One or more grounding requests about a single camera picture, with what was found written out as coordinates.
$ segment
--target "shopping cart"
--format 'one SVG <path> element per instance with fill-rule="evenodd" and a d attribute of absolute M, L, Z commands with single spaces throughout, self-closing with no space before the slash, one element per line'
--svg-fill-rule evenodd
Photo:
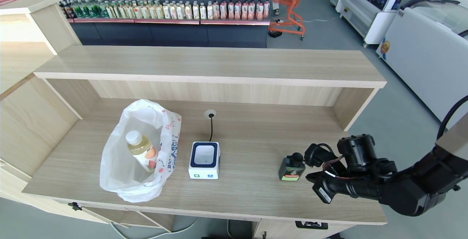
<path fill-rule="evenodd" d="M 302 39 L 304 39 L 304 34 L 306 33 L 306 28 L 302 25 L 303 23 L 302 17 L 293 11 L 293 9 L 296 8 L 297 5 L 299 4 L 299 1 L 301 0 L 273 0 L 274 3 L 286 5 L 286 18 L 284 18 L 282 22 L 276 22 L 276 20 L 274 20 L 274 22 L 270 23 L 268 30 L 269 31 L 282 31 L 285 33 L 290 33 L 290 34 L 300 34 L 301 41 L 302 41 Z M 283 29 L 283 27 L 288 27 L 288 26 L 294 26 L 294 27 L 297 26 L 297 31 Z"/>

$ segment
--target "checkout counter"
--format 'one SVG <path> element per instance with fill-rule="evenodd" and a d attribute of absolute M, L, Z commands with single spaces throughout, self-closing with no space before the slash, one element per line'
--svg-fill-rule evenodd
<path fill-rule="evenodd" d="M 28 82 L 15 83 L 1 102 L 2 171 L 12 176 L 10 182 L 22 181 L 21 196 L 60 204 L 70 214 L 75 211 L 67 204 L 75 202 L 82 210 L 74 217 L 125 227 L 172 231 L 175 215 L 247 220 L 255 239 L 321 239 L 358 224 L 386 223 L 376 201 L 338 194 L 324 204 L 304 177 L 278 178 L 285 156 L 303 153 L 311 143 L 336 147 L 386 84 L 360 51 L 82 46 L 56 4 L 60 0 L 47 1 L 4 5 L 8 12 L 30 14 L 29 21 L 34 12 L 26 6 L 49 8 L 45 17 L 56 20 L 37 24 L 49 55 L 28 66 Z M 12 65 L 19 64 L 16 56 L 31 54 L 5 51 L 3 43 L 2 60 L 6 54 Z M 10 76 L 3 62 L 2 79 Z M 12 98 L 19 92 L 19 100 Z M 44 95 L 53 103 L 38 109 Z M 99 172 L 107 138 L 135 99 L 180 114 L 182 129 L 176 166 L 161 195 L 132 204 L 101 189 Z M 11 115 L 17 129 L 9 128 L 7 136 L 4 103 L 24 109 Z M 215 181 L 188 174 L 192 143 L 210 134 L 207 109 L 217 111 L 213 137 L 223 151 Z M 35 139 L 25 146 L 23 136 Z M 24 149 L 38 154 L 35 165 L 17 152 Z M 295 221 L 326 223 L 328 229 L 301 229 Z"/>

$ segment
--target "chest freezer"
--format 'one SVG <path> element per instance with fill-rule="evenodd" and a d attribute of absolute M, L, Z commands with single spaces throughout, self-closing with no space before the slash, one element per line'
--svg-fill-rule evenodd
<path fill-rule="evenodd" d="M 377 54 L 442 121 L 468 95 L 468 9 L 458 1 L 409 1 Z M 467 112 L 468 105 L 461 106 L 448 128 Z"/>

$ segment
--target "pink bottle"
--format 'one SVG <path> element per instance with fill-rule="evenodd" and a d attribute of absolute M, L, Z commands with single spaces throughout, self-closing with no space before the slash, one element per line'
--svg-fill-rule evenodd
<path fill-rule="evenodd" d="M 241 0 L 237 0 L 234 5 L 234 19 L 240 20 L 241 19 Z"/>
<path fill-rule="evenodd" d="M 244 3 L 242 4 L 242 19 L 243 20 L 247 20 L 247 14 L 249 12 L 249 3 L 247 2 L 247 0 L 244 1 Z"/>
<path fill-rule="evenodd" d="M 264 19 L 268 19 L 269 17 L 269 1 L 266 0 L 264 4 Z"/>
<path fill-rule="evenodd" d="M 225 0 L 219 5 L 219 17 L 221 20 L 225 20 L 227 18 L 227 3 Z"/>
<path fill-rule="evenodd" d="M 229 14 L 229 19 L 234 20 L 234 3 L 232 0 L 229 0 L 229 4 L 227 5 L 227 13 Z"/>
<path fill-rule="evenodd" d="M 255 3 L 253 0 L 250 1 L 248 9 L 249 9 L 249 12 L 247 14 L 247 19 L 249 21 L 252 21 L 255 17 Z"/>
<path fill-rule="evenodd" d="M 264 5 L 262 4 L 261 0 L 258 0 L 257 10 L 256 10 L 256 18 L 259 21 L 263 20 L 263 10 L 264 10 Z"/>

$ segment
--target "counter top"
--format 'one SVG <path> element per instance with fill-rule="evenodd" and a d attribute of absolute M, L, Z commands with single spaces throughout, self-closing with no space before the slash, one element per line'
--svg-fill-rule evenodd
<path fill-rule="evenodd" d="M 44 79 L 383 88 L 360 51 L 69 46 L 35 71 Z"/>
<path fill-rule="evenodd" d="M 0 0 L 0 15 L 33 13 L 62 0 Z"/>
<path fill-rule="evenodd" d="M 158 101 L 182 116 L 175 169 L 159 197 L 125 202 L 99 186 L 99 172 L 107 138 L 132 101 L 101 99 L 62 139 L 23 192 L 103 208 L 176 215 L 386 223 L 377 201 L 337 194 L 332 204 L 321 202 L 304 177 L 317 168 L 308 168 L 299 181 L 279 180 L 278 169 L 286 155 L 304 152 L 311 143 L 328 143 L 336 149 L 337 141 L 347 136 L 330 106 Z M 192 143 L 210 136 L 209 120 L 201 115 L 206 109 L 218 113 L 213 120 L 213 138 L 221 152 L 218 180 L 195 180 L 188 174 Z"/>

